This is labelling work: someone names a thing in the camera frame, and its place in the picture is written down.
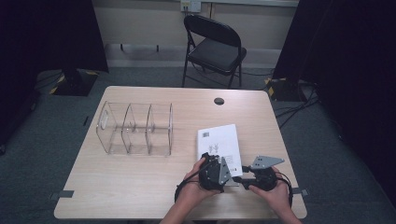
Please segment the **electrical box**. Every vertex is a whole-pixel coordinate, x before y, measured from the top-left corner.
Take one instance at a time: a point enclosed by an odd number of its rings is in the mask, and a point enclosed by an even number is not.
[[[200,1],[181,0],[180,1],[180,11],[201,12],[201,2]]]

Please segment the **gray carpet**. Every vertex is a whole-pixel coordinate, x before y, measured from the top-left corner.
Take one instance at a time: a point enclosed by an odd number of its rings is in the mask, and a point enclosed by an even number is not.
[[[269,74],[268,69],[244,69]],[[189,68],[189,74],[195,73]],[[50,77],[56,71],[40,75]],[[64,188],[93,114],[107,86],[180,87],[182,68],[110,68],[89,96],[50,95],[56,78],[40,81],[35,111],[7,143],[0,157],[0,223],[128,223],[61,221],[53,216],[52,192]],[[264,90],[266,76],[244,75],[244,90]],[[209,87],[188,79],[189,88]],[[304,87],[309,93],[311,87]],[[276,114],[301,103],[273,102]],[[290,114],[278,119],[282,125]],[[396,212],[365,164],[338,138],[335,123],[321,104],[296,113],[281,128],[297,180],[309,190],[304,223],[396,223]],[[278,223],[277,220],[263,223]]]

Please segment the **black stand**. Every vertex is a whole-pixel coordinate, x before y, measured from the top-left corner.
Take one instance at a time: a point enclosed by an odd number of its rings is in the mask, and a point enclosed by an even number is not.
[[[273,101],[306,102],[306,97],[300,86],[286,79],[265,80],[268,94]]]
[[[51,90],[53,95],[88,96],[97,79],[96,73],[79,72],[76,68],[62,69],[64,75]]]

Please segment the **black curtain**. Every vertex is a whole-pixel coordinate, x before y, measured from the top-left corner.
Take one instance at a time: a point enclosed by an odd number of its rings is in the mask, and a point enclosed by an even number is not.
[[[0,1],[0,140],[41,71],[108,72],[91,0]]]
[[[300,0],[275,76],[318,84],[344,141],[396,206],[396,1],[318,2]]]

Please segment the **person's left hand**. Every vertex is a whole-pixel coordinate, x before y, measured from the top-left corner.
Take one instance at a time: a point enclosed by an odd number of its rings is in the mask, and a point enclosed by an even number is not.
[[[204,162],[205,162],[205,158],[201,158],[200,160],[198,160],[198,162],[196,162],[192,167],[192,170],[184,176],[184,179],[194,174],[195,172],[199,171],[201,165]],[[191,178],[189,182],[180,191],[177,198],[177,202],[180,201],[186,203],[186,205],[195,207],[204,199],[219,193],[220,191],[216,189],[207,190],[201,188],[201,185],[199,184],[199,174],[197,174],[196,176]]]

